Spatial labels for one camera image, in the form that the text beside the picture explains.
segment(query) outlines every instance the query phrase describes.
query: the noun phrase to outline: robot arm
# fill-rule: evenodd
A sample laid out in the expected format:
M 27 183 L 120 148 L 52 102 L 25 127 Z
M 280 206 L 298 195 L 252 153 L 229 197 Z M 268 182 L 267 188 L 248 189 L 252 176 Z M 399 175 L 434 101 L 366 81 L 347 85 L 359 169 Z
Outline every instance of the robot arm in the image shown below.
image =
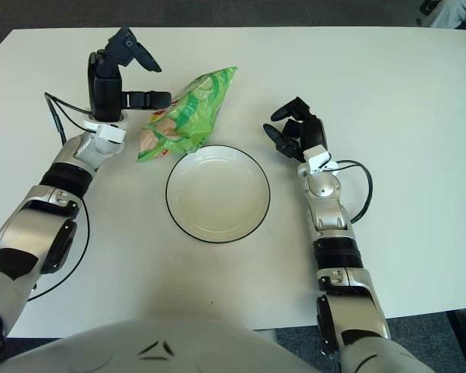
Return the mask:
M 40 276 L 62 268 L 96 170 L 123 149 L 124 130 L 93 122 L 94 128 L 95 133 L 85 132 L 64 144 L 40 183 L 0 229 L 0 353 L 4 336 Z
M 308 224 L 318 264 L 318 325 L 322 352 L 336 359 L 345 372 L 431 372 L 405 348 L 390 340 L 390 331 L 369 272 L 364 269 L 352 222 L 340 203 L 336 162 L 327 150 L 322 122 L 296 98 L 271 120 L 289 119 L 283 132 L 264 125 L 276 149 L 301 162 L 308 201 Z

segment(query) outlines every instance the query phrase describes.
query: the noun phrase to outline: chip bag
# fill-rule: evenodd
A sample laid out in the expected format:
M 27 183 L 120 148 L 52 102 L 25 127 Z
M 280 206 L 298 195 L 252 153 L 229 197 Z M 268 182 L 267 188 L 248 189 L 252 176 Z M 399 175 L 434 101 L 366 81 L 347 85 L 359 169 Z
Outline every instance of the chip bag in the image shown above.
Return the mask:
M 170 107 L 152 114 L 141 129 L 138 161 L 168 152 L 195 152 L 214 129 L 217 113 L 237 68 L 199 76 L 173 99 Z

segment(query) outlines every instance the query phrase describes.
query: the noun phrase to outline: gray carpet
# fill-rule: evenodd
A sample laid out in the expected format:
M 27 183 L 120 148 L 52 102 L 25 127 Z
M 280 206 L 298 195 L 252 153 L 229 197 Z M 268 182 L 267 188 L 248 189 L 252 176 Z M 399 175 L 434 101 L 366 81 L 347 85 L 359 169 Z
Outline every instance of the gray carpet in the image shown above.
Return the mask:
M 107 26 L 414 26 L 417 0 L 0 0 L 12 29 Z
M 415 26 L 421 0 L 0 0 L 0 43 L 13 29 L 103 26 Z M 389 320 L 394 339 L 437 372 L 466 372 L 444 313 Z M 282 346 L 322 371 L 316 327 L 277 330 Z M 7 356 L 51 340 L 7 340 Z
M 466 373 L 466 363 L 444 312 L 389 319 L 392 339 L 437 373 Z M 339 366 L 321 353 L 316 326 L 276 331 L 278 343 L 323 372 Z

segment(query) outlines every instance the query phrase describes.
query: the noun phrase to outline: white plate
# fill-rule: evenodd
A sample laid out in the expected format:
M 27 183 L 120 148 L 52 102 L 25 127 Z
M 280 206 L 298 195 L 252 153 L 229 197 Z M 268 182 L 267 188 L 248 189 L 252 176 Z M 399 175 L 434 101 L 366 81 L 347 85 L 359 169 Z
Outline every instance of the white plate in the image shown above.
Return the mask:
M 270 185 L 249 155 L 211 145 L 176 163 L 165 199 L 184 232 L 201 241 L 224 243 L 246 237 L 263 222 Z

